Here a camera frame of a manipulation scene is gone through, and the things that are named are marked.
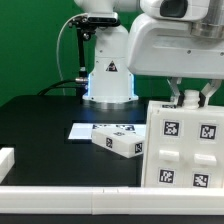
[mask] white block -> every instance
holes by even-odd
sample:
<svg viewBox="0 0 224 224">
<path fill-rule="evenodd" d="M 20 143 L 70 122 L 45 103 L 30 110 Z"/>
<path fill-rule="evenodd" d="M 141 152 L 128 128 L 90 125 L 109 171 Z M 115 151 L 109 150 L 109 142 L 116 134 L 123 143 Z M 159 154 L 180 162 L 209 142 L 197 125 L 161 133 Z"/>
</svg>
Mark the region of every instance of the white block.
<svg viewBox="0 0 224 224">
<path fill-rule="evenodd" d="M 98 128 L 92 132 L 92 142 L 130 158 L 143 153 L 144 137 L 120 128 Z"/>
<path fill-rule="evenodd" d="M 199 165 L 207 165 L 207 166 L 217 165 L 217 160 L 215 156 L 210 156 L 210 155 L 195 154 L 194 162 Z"/>
<path fill-rule="evenodd" d="M 179 162 L 180 153 L 168 151 L 168 150 L 160 150 L 159 151 L 159 159 L 173 161 L 173 162 Z"/>
<path fill-rule="evenodd" d="M 14 165 L 14 148 L 0 149 L 0 183 Z"/>
</svg>

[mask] white panel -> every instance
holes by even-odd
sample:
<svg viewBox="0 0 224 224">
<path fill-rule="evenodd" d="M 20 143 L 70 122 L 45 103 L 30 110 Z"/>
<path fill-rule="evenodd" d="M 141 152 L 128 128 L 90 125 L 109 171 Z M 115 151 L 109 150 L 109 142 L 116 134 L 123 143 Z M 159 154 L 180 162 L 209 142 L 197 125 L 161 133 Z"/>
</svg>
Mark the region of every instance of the white panel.
<svg viewBox="0 0 224 224">
<path fill-rule="evenodd" d="M 0 149 L 0 183 L 6 177 L 14 165 L 14 149 L 13 148 L 2 148 Z"/>
</svg>

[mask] white box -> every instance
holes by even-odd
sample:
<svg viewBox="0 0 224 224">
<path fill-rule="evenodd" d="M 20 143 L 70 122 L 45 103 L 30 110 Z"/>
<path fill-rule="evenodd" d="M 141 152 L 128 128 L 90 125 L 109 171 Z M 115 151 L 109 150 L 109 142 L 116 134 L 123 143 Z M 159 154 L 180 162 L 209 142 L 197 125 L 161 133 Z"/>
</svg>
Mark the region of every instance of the white box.
<svg viewBox="0 0 224 224">
<path fill-rule="evenodd" d="M 97 128 L 92 131 L 92 142 L 130 158 L 143 153 L 144 137 L 120 128 Z"/>
</svg>

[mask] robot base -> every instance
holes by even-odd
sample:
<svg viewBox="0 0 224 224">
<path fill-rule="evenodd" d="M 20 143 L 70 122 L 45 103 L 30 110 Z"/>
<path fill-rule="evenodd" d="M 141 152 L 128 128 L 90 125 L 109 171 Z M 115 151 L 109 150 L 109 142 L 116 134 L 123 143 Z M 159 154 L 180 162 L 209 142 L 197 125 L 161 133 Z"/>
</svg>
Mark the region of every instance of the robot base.
<svg viewBox="0 0 224 224">
<path fill-rule="evenodd" d="M 135 100 L 130 100 L 129 102 L 124 102 L 124 103 L 96 102 L 93 100 L 84 99 L 83 104 L 85 106 L 94 107 L 94 108 L 102 109 L 102 110 L 123 110 L 127 108 L 134 108 L 139 104 L 139 102 L 138 102 L 138 98 L 136 98 Z"/>
</svg>

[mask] warning label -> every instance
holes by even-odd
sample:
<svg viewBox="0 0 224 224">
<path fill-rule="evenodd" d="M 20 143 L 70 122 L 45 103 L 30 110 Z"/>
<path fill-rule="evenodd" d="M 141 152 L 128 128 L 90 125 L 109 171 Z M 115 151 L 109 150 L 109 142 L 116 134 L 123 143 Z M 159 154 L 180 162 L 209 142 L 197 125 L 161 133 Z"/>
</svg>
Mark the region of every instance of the warning label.
<svg viewBox="0 0 224 224">
<path fill-rule="evenodd" d="M 110 63 L 110 65 L 108 66 L 106 71 L 107 72 L 117 72 L 117 67 L 113 61 Z"/>
</svg>

